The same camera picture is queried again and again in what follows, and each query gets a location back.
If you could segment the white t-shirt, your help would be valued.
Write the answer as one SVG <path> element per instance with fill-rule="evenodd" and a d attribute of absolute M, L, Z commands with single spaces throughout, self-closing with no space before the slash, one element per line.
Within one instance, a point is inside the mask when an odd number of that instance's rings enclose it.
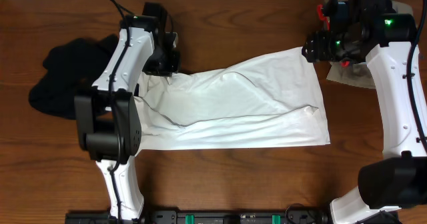
<path fill-rule="evenodd" d="M 226 69 L 141 75 L 141 150 L 318 146 L 330 143 L 314 66 L 298 47 Z"/>

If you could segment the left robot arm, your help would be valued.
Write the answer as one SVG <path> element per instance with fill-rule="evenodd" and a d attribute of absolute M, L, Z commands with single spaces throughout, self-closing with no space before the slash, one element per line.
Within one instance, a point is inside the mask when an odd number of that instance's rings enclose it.
<path fill-rule="evenodd" d="M 159 3 L 141 15 L 116 5 L 122 20 L 119 42 L 102 74 L 74 97 L 79 145 L 100 169 L 111 201 L 107 214 L 68 214 L 66 223 L 140 223 L 144 199 L 137 184 L 135 156 L 141 123 L 134 95 L 141 75 L 171 77 L 180 69 L 177 33 Z"/>

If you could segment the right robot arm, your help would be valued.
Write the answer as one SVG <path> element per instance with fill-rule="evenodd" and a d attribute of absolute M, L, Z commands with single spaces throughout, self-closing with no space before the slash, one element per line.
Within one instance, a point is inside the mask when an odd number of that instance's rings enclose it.
<path fill-rule="evenodd" d="M 308 36 L 310 63 L 365 63 L 384 131 L 383 160 L 359 171 L 357 186 L 334 199 L 320 223 L 397 223 L 399 209 L 426 203 L 426 100 L 418 70 L 424 26 L 391 0 L 329 0 L 318 6 L 324 28 Z"/>

